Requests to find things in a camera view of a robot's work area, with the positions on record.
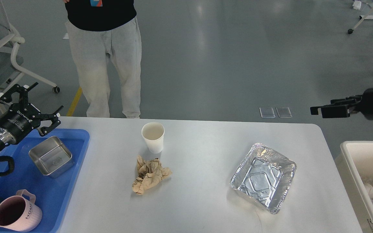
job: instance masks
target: mug handle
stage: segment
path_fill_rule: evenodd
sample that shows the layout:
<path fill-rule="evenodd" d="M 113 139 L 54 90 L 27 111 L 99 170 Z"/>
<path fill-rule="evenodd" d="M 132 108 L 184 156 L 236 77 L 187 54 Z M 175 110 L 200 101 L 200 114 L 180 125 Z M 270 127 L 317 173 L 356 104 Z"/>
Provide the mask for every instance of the mug handle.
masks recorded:
<path fill-rule="evenodd" d="M 20 189 L 20 190 L 18 190 L 17 193 L 15 194 L 15 196 L 22 196 L 22 195 L 26 195 L 26 196 L 28 196 L 28 197 L 30 198 L 30 202 L 31 202 L 32 204 L 35 203 L 35 195 L 32 194 L 32 193 L 30 193 L 30 192 L 28 192 L 26 189 Z"/>

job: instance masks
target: yellow floor line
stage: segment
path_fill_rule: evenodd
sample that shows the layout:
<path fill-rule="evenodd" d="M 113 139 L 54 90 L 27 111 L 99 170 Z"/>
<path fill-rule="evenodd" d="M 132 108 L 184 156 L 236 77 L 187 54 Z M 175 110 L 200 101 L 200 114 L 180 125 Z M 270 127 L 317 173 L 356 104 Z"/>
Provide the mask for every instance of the yellow floor line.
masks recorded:
<path fill-rule="evenodd" d="M 80 96 L 82 95 L 82 88 L 79 87 L 79 89 L 76 92 L 76 95 L 74 96 L 73 102 L 71 102 L 70 108 L 68 109 L 67 116 L 72 117 L 74 110 L 77 107 L 77 103 L 79 102 Z"/>

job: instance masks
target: gray floor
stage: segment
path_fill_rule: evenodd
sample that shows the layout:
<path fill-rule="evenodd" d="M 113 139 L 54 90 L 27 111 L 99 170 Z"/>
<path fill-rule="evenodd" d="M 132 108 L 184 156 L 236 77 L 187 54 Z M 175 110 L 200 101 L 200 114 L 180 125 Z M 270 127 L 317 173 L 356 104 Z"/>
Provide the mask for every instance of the gray floor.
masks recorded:
<path fill-rule="evenodd" d="M 30 102 L 44 113 L 67 110 L 78 89 L 61 0 L 3 0 L 25 37 L 24 67 L 54 81 Z M 351 0 L 136 0 L 142 35 L 142 118 L 313 123 L 333 156 L 346 140 L 373 140 L 361 114 L 322 119 L 309 107 L 373 87 L 373 20 Z M 111 116 L 121 113 L 119 80 L 109 68 Z M 24 77 L 20 84 L 32 84 Z M 259 107 L 290 107 L 293 118 L 261 118 Z M 75 116 L 85 116 L 82 96 Z M 286 140 L 277 135 L 278 140 Z M 256 138 L 254 142 L 263 142 Z"/>

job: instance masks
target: person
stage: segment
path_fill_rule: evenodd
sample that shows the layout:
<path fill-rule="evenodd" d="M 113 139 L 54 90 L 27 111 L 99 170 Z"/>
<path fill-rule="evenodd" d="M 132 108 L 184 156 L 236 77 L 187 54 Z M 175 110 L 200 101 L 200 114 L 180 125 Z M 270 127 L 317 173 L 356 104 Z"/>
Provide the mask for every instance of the person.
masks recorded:
<path fill-rule="evenodd" d="M 110 117 L 107 63 L 120 77 L 123 114 L 139 118 L 142 42 L 133 0 L 63 0 L 65 23 L 87 116 Z"/>

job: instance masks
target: crumpled brown paper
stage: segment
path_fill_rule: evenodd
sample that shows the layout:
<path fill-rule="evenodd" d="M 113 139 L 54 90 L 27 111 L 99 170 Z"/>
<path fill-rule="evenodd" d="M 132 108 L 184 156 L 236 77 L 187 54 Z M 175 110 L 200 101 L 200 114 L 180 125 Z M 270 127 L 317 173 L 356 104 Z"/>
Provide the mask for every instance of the crumpled brown paper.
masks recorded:
<path fill-rule="evenodd" d="M 142 195 L 145 190 L 156 186 L 161 180 L 172 174 L 169 168 L 163 168 L 159 159 L 145 161 L 138 155 L 138 178 L 132 184 L 132 190 Z"/>

